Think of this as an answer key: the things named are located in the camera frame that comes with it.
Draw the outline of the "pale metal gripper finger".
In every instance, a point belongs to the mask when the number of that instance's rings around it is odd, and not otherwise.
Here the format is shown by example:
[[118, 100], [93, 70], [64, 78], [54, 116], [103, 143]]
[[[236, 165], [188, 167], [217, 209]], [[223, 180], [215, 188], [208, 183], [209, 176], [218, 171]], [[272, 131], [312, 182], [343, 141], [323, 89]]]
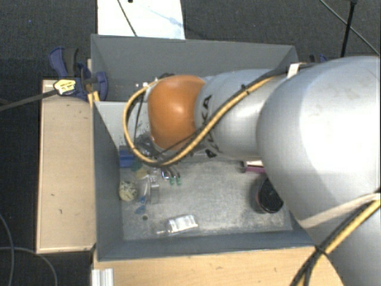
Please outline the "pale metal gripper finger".
[[138, 180], [138, 191], [139, 191], [139, 202], [147, 203], [149, 200], [149, 178], [145, 176], [144, 178]]
[[149, 201], [151, 204], [157, 204], [160, 200], [160, 182], [156, 175], [151, 175], [149, 181]]

